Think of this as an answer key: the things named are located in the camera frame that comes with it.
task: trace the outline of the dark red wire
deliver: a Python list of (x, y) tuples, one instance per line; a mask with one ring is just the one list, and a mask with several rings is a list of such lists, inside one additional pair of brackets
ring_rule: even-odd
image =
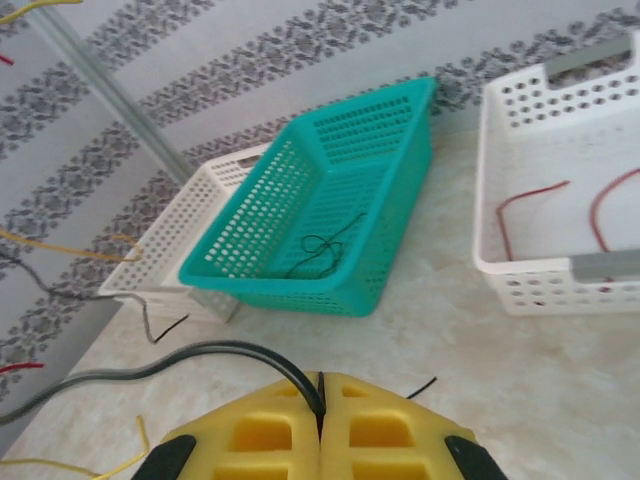
[(565, 180), (564, 182), (556, 183), (555, 185), (551, 185), (550, 187), (539, 188), (538, 190), (531, 190), (529, 192), (520, 193), (518, 195), (514, 195), (513, 197), (507, 198), (504, 202), (498, 205), (498, 208), (496, 208), (496, 215), (498, 217), (498, 225), (500, 226), (500, 233), (502, 234), (502, 241), (504, 243), (504, 250), (507, 254), (508, 261), (513, 261), (513, 251), (511, 250), (511, 242), (509, 241), (509, 234), (507, 233), (507, 225), (504, 221), (504, 209), (507, 208), (511, 203), (515, 202), (516, 200), (520, 200), (521, 198), (530, 197), (539, 193), (550, 192), (551, 190), (564, 187), (566, 185), (569, 185), (570, 183), (571, 182), (569, 180)]
[(43, 368), (43, 367), (44, 367), (44, 363), (31, 363), (31, 362), (16, 363), (13, 365), (6, 365), (4, 367), (0, 367), (0, 374), (11, 372), (13, 370), (20, 370), (23, 368)]
[(593, 199), (593, 202), (591, 202), (591, 208), (589, 209), (589, 222), (591, 223), (591, 230), (593, 231), (593, 234), (598, 241), (598, 245), (600, 245), (600, 249), (603, 252), (610, 252), (611, 250), (609, 250), (609, 246), (607, 245), (607, 242), (605, 242), (604, 237), (602, 236), (602, 231), (600, 230), (600, 226), (598, 224), (598, 210), (600, 209), (600, 204), (605, 199), (605, 197), (611, 193), (612, 190), (615, 190), (620, 186), (620, 184), (626, 182), (627, 180), (629, 180), (629, 178), (639, 173), (640, 168), (636, 168), (634, 170), (631, 170), (630, 172), (625, 173), (624, 175), (619, 176), (609, 185), (604, 187), (604, 189), (602, 189), (602, 191), (598, 193), (598, 195), (596, 195), (596, 198)]
[(16, 63), (16, 62), (14, 62), (13, 60), (11, 60), (9, 57), (5, 57), (5, 56), (4, 56), (4, 55), (2, 55), (2, 54), (0, 54), (0, 62), (4, 62), (4, 63), (6, 63), (7, 65), (13, 65), (14, 63)]

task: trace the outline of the cable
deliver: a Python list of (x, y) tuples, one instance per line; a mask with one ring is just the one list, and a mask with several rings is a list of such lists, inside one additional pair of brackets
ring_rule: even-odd
[[(351, 222), (349, 222), (349, 224), (338, 230), (336, 233), (334, 233), (333, 235), (331, 235), (328, 239), (325, 239), (323, 237), (321, 237), (320, 235), (305, 235), (304, 237), (302, 237), (300, 239), (300, 248), (306, 252), (306, 253), (310, 253), (311, 256), (307, 257), (303, 260), (300, 260), (298, 263), (296, 263), (293, 267), (291, 267), (289, 269), (289, 271), (285, 274), (284, 278), (291, 278), (291, 274), (293, 272), (295, 272), (299, 267), (301, 267), (302, 265), (304, 265), (307, 262), (310, 262), (311, 260), (318, 258), (319, 256), (321, 256), (324, 252), (328, 250), (331, 251), (331, 253), (333, 254), (333, 260), (331, 262), (331, 265), (329, 266), (329, 268), (323, 270), (322, 272), (320, 272), (320, 274), (318, 275), (318, 278), (324, 278), (325, 276), (334, 273), (338, 267), (338, 265), (340, 264), (340, 260), (342, 260), (342, 257), (344, 255), (344, 243), (342, 242), (334, 242), (334, 240), (341, 234), (343, 234), (344, 232), (346, 232), (347, 230), (349, 230), (351, 227), (353, 227), (356, 223), (358, 223), (358, 221), (364, 217), (366, 215), (366, 213), (361, 213), (359, 215), (357, 215), (353, 220), (351, 220)], [(316, 248), (314, 249), (309, 249), (306, 248), (305, 246), (305, 241), (307, 241), (310, 238), (315, 238), (320, 240), (320, 245), (318, 245)], [(339, 248), (338, 253), (335, 252), (335, 250), (333, 250), (333, 247), (337, 246)]]
[(151, 450), (151, 447), (149, 445), (149, 437), (147, 436), (147, 430), (144, 426), (144, 420), (142, 418), (142, 415), (138, 415), (136, 417), (136, 424), (138, 426), (138, 433), (140, 434), (140, 439), (142, 440), (142, 445), (144, 448), (143, 452), (139, 453), (138, 455), (133, 457), (131, 460), (128, 460), (127, 462), (123, 463), (119, 467), (114, 468), (110, 472), (107, 472), (104, 474), (92, 472), (89, 469), (76, 467), (75, 465), (69, 465), (68, 463), (55, 462), (53, 460), (45, 460), (44, 458), (19, 458), (15, 460), (0, 460), (0, 465), (4, 465), (4, 466), (30, 465), (30, 464), (46, 465), (48, 467), (59, 468), (61, 470), (67, 470), (69, 472), (82, 473), (84, 475), (87, 475), (88, 477), (91, 477), (93, 480), (108, 480), (109, 478), (122, 472), (123, 470), (126, 470), (130, 466), (136, 464), (137, 462), (142, 460), (144, 457), (149, 455), (149, 451)]
[(636, 168), (634, 170), (631, 170), (630, 172), (625, 173), (624, 175), (619, 176), (609, 185), (604, 187), (600, 191), (600, 193), (596, 195), (596, 198), (593, 199), (593, 202), (591, 202), (591, 208), (589, 209), (589, 223), (591, 224), (591, 230), (596, 237), (596, 241), (598, 242), (598, 245), (603, 252), (610, 252), (611, 250), (609, 249), (607, 242), (604, 240), (604, 236), (602, 235), (600, 226), (598, 224), (598, 211), (600, 209), (600, 204), (606, 198), (606, 196), (611, 193), (612, 190), (616, 189), (622, 183), (626, 182), (629, 178), (639, 173), (640, 168)]
[(4, 55), (1, 55), (1, 54), (0, 54), (0, 62), (6, 63), (10, 67), (16, 63), (13, 60), (11, 60), (9, 57), (5, 57)]
[(27, 13), (30, 10), (33, 10), (34, 8), (44, 7), (47, 5), (59, 5), (63, 3), (82, 3), (83, 1), (84, 0), (38, 0), (28, 5), (25, 5), (22, 8), (19, 8), (15, 12), (10, 13), (5, 17), (0, 18), (0, 25), (13, 22), (16, 18), (23, 16), (25, 13)]
[(122, 472), (123, 470), (126, 470), (127, 468), (129, 468), (132, 465), (135, 465), (140, 460), (142, 460), (144, 457), (149, 455), (149, 451), (151, 450), (151, 447), (149, 446), (149, 437), (147, 437), (147, 431), (144, 428), (144, 421), (142, 420), (142, 416), (141, 415), (138, 415), (136, 417), (136, 422), (137, 422), (137, 425), (138, 425), (138, 432), (140, 433), (140, 439), (142, 440), (142, 445), (144, 447), (143, 452), (139, 453), (138, 455), (133, 457), (128, 462), (123, 463), (118, 468), (114, 468), (110, 472), (107, 472), (107, 473), (105, 473), (103, 475), (98, 475), (97, 477), (94, 477), (93, 480), (109, 480), (114, 475)]
[(44, 363), (15, 363), (13, 365), (6, 365), (4, 367), (0, 367), (0, 375), (3, 373), (11, 372), (13, 370), (21, 370), (23, 368), (43, 368)]
[(118, 300), (118, 299), (124, 299), (124, 298), (130, 298), (132, 300), (135, 300), (142, 306), (142, 325), (144, 326), (144, 334), (147, 337), (147, 340), (149, 341), (149, 343), (151, 343), (152, 345), (157, 344), (167, 333), (169, 333), (171, 330), (173, 330), (175, 327), (177, 327), (182, 322), (184, 322), (187, 318), (189, 318), (189, 315), (187, 314), (186, 316), (182, 317), (180, 320), (175, 322), (173, 325), (171, 325), (169, 328), (167, 328), (164, 332), (162, 332), (158, 336), (158, 338), (153, 338), (153, 335), (151, 333), (151, 325), (149, 322), (149, 309), (148, 309), (147, 301), (141, 296), (136, 295), (135, 293), (116, 293), (113, 295), (78, 295), (72, 292), (63, 292), (47, 286), (40, 278), (40, 275), (38, 275), (36, 271), (33, 269), (33, 267), (28, 265), (22, 259), (18, 257), (13, 257), (3, 252), (2, 250), (0, 250), (0, 257), (4, 258), (10, 263), (13, 263), (14, 265), (19, 266), (24, 271), (26, 271), (31, 277), (31, 279), (35, 282), (35, 284), (40, 288), (40, 290), (44, 291), (45, 293), (47, 293), (52, 297), (63, 298), (65, 300), (76, 300), (78, 302), (95, 302), (95, 301), (101, 301), (101, 300)]
[(326, 407), (320, 393), (306, 375), (282, 355), (260, 345), (241, 341), (213, 341), (188, 345), (178, 349), (148, 365), (123, 370), (87, 370), (68, 376), (45, 388), (27, 400), (20, 407), (0, 415), (0, 425), (7, 425), (26, 415), (38, 405), (46, 402), (57, 393), (85, 382), (95, 381), (132, 381), (150, 377), (191, 357), (229, 353), (259, 360), (278, 370), (300, 391), (309, 408), (318, 417), (324, 416)]
[(60, 245), (50, 245), (48, 243), (38, 242), (36, 240), (29, 240), (28, 238), (21, 237), (20, 235), (16, 235), (2, 228), (0, 228), (0, 236), (8, 238), (9, 240), (13, 240), (14, 242), (29, 245), (30, 247), (44, 248), (45, 250), (52, 250), (59, 253), (68, 253), (70, 255), (76, 255), (78, 257), (98, 258), (100, 260), (107, 260), (109, 262), (135, 263), (139, 262), (144, 257), (144, 250), (142, 250), (142, 248), (138, 246), (136, 239), (130, 235), (112, 235), (111, 238), (113, 240), (124, 240), (130, 243), (133, 249), (136, 251), (136, 256), (133, 258), (120, 257), (118, 255), (106, 255), (104, 253), (88, 252), (86, 250), (63, 247)]
[(431, 380), (429, 380), (425, 385), (423, 385), (422, 387), (420, 387), (418, 390), (416, 390), (415, 392), (413, 392), (411, 395), (408, 395), (406, 398), (407, 400), (411, 400), (412, 398), (417, 397), (418, 395), (420, 395), (422, 392), (424, 392), (427, 388), (429, 388), (431, 385), (433, 385), (434, 383), (436, 383), (436, 380), (438, 380), (438, 377), (433, 377)]
[(551, 185), (550, 187), (540, 188), (538, 190), (531, 190), (529, 192), (520, 193), (518, 195), (514, 195), (513, 197), (507, 198), (504, 202), (498, 205), (496, 208), (496, 215), (498, 217), (498, 226), (500, 227), (500, 233), (502, 234), (502, 241), (504, 243), (504, 250), (507, 255), (507, 260), (513, 261), (513, 251), (511, 250), (511, 242), (509, 242), (509, 235), (507, 233), (507, 225), (504, 221), (504, 209), (507, 208), (511, 203), (516, 200), (520, 200), (521, 198), (530, 197), (531, 195), (537, 195), (539, 193), (550, 192), (557, 188), (564, 187), (569, 185), (571, 182), (569, 180), (565, 180), (564, 182), (556, 183), (555, 185)]

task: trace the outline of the gray floral pattern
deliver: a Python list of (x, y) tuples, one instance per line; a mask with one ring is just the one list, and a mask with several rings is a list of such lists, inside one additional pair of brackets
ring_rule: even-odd
[[(22, 200), (20, 207), (11, 209), (4, 216), (3, 228), (31, 240), (44, 240), (139, 147), (125, 125), (114, 122), (49, 177), (46, 185), (37, 187)], [(5, 238), (0, 238), (0, 248), (14, 256), (33, 250)], [(13, 267), (0, 259), (0, 280), (6, 269)]]
[[(12, 4), (3, 3), (2, 5), (0, 5), (0, 18), (9, 15), (14, 10), (15, 7)], [(5, 38), (11, 38), (20, 33), (21, 30), (25, 30), (28, 27), (29, 24), (22, 17), (14, 20), (13, 22), (0, 25), (0, 43), (2, 43), (2, 40), (4, 40)]]
[[(628, 13), (621, 8), (599, 14), (591, 24), (575, 22), (566, 32), (549, 30), (535, 35), (531, 43), (515, 41), (508, 49), (495, 48), (485, 51), (479, 58), (467, 57), (459, 64), (447, 63), (433, 72), (421, 72), (418, 76), (433, 75), (440, 88), (434, 101), (433, 113), (455, 112), (469, 105), (480, 105), (482, 87), (489, 81), (507, 73), (544, 62), (558, 55), (609, 40), (640, 27), (640, 2), (635, 11)], [(590, 69), (580, 69), (557, 79), (556, 84), (569, 84), (595, 73), (606, 73), (619, 68), (618, 62), (599, 62)]]
[[(91, 242), (90, 249), (125, 255), (130, 246), (115, 242), (111, 236), (122, 233), (140, 238), (178, 191), (178, 185), (168, 175), (158, 172)], [(107, 262), (78, 258), (53, 287), (78, 295), (94, 294), (113, 268), (115, 265)], [(18, 324), (9, 330), (8, 336), (0, 339), (0, 365), (37, 361), (49, 344), (60, 337), (65, 326), (73, 322), (74, 314), (83, 306), (84, 302), (42, 296), (33, 308), (20, 317)], [(10, 393), (12, 385), (21, 379), (19, 372), (0, 375), (0, 402)]]
[(135, 0), (86, 40), (105, 66), (115, 71), (215, 5), (213, 0)]
[(237, 152), (245, 148), (254, 147), (261, 143), (270, 142), (288, 122), (291, 117), (279, 117), (271, 122), (256, 125), (240, 132), (217, 138), (211, 142), (202, 143), (182, 152), (182, 156), (194, 167), (199, 167), (207, 160)]
[[(482, 87), (494, 78), (557, 55), (615, 38), (623, 32), (638, 27), (640, 27), (640, 2), (636, 5), (636, 13), (634, 14), (626, 13), (622, 9), (615, 9), (598, 15), (591, 25), (585, 25), (582, 22), (569, 25), (566, 34), (559, 34), (556, 30), (549, 30), (546, 33), (536, 35), (531, 44), (527, 45), (523, 41), (513, 42), (508, 52), (499, 48), (484, 51), (478, 59), (465, 58), (458, 65), (448, 63), (437, 67), (433, 73), (421, 71), (413, 77), (398, 78), (390, 84), (404, 82), (411, 80), (411, 78), (433, 75), (438, 79), (439, 88), (432, 105), (432, 115), (437, 116), (445, 112), (464, 110), (469, 105), (480, 104)], [(624, 68), (628, 60), (629, 53), (622, 53), (603, 61), (594, 62), (583, 68), (564, 72), (551, 79), (550, 83), (557, 87), (568, 86), (584, 81), (587, 78), (605, 75)], [(359, 94), (386, 87), (390, 84), (368, 88), (359, 92)], [(340, 100), (343, 99), (336, 99), (329, 103), (335, 103)], [(309, 110), (312, 109), (305, 109), (287, 117), (279, 117), (196, 145), (183, 151), (182, 155), (193, 166), (197, 167), (211, 158), (269, 142), (273, 140), (284, 125)]]
[(0, 103), (0, 161), (88, 93), (87, 84), (60, 62), (4, 97)]
[(329, 0), (202, 65), (141, 101), (161, 127), (295, 71), (435, 17), (458, 0)]

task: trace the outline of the tangled black wire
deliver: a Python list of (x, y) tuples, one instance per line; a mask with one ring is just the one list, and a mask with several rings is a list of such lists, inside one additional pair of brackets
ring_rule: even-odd
[[(345, 252), (344, 243), (343, 242), (337, 242), (336, 238), (338, 238), (338, 236), (342, 235), (343, 233), (345, 233), (349, 229), (351, 229), (365, 215), (366, 215), (366, 213), (358, 214), (353, 220), (351, 220), (351, 222), (349, 222), (347, 224), (347, 226), (345, 226), (342, 229), (338, 230), (336, 233), (331, 235), (329, 238), (324, 238), (324, 237), (321, 237), (320, 235), (314, 235), (314, 234), (305, 235), (304, 237), (302, 237), (300, 239), (300, 248), (304, 252), (310, 254), (310, 256), (300, 260), (293, 267), (291, 267), (289, 269), (289, 271), (285, 274), (284, 278), (291, 278), (291, 274), (293, 272), (295, 272), (298, 268), (300, 268), (302, 265), (306, 264), (307, 262), (310, 262), (311, 260), (314, 260), (314, 259), (322, 256), (324, 254), (324, 252), (326, 252), (327, 250), (330, 251), (331, 255), (333, 256), (333, 259), (331, 261), (331, 265), (329, 265), (328, 268), (326, 268), (325, 270), (320, 272), (318, 274), (317, 278), (324, 278), (324, 277), (326, 277), (328, 275), (331, 275), (332, 273), (335, 273), (335, 271), (338, 269), (338, 265), (340, 264), (340, 261), (342, 260), (342, 257), (344, 256), (344, 252)], [(318, 246), (316, 246), (315, 248), (312, 248), (312, 247), (310, 247), (308, 245), (308, 241), (310, 239), (320, 240), (320, 244)]]

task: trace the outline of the wall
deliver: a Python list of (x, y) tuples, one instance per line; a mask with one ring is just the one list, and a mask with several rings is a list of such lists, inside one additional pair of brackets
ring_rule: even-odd
[(639, 11), (635, 0), (87, 0), (60, 9), (194, 165), (269, 140), (307, 109), (422, 75), (441, 83), (438, 131), (475, 128), (487, 80), (637, 28)]
[[(0, 0), (0, 11), (10, 8)], [(26, 20), (0, 26), (0, 53), (15, 61), (0, 63), (0, 226), (44, 242), (126, 254), (129, 246), (111, 235), (140, 236), (176, 185)], [(46, 283), (79, 294), (94, 293), (113, 268), (4, 238), (0, 250), (31, 264)], [(2, 259), (0, 306), (0, 365), (46, 364), (0, 375), (3, 412), (66, 375), (117, 308), (49, 298)], [(24, 424), (0, 428), (0, 455)]]
[[(488, 80), (640, 26), (631, 0), (85, 0), (56, 10), (194, 166), (268, 141), (318, 105), (423, 75), (440, 82), (436, 130), (474, 128)], [(0, 53), (18, 62), (0, 64), (0, 223), (123, 253), (109, 235), (142, 233), (176, 186), (27, 21), (0, 27)], [(112, 268), (0, 248), (76, 292)], [(0, 363), (48, 365), (2, 376), (2, 409), (66, 372), (114, 308), (48, 299), (6, 263), (0, 305)], [(18, 429), (0, 430), (0, 452)]]

